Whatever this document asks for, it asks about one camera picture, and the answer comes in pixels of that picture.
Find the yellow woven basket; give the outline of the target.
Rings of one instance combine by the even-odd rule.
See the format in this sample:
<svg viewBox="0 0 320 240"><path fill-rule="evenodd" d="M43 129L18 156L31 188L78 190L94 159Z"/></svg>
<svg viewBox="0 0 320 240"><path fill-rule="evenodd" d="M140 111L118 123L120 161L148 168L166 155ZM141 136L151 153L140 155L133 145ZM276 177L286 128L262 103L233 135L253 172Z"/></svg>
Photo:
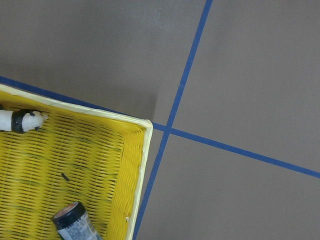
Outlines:
<svg viewBox="0 0 320 240"><path fill-rule="evenodd" d="M48 115L39 130L0 134L1 239L59 239L51 218L74 201L103 239L132 239L152 123L7 85L0 103Z"/></svg>

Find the black tape roll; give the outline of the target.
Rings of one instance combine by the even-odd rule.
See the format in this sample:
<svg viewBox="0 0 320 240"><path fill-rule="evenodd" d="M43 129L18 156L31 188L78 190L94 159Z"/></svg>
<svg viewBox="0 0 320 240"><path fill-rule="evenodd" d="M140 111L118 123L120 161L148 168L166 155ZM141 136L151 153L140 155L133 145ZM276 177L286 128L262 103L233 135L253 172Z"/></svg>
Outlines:
<svg viewBox="0 0 320 240"><path fill-rule="evenodd" d="M61 240L102 240L80 201L74 201L51 217Z"/></svg>

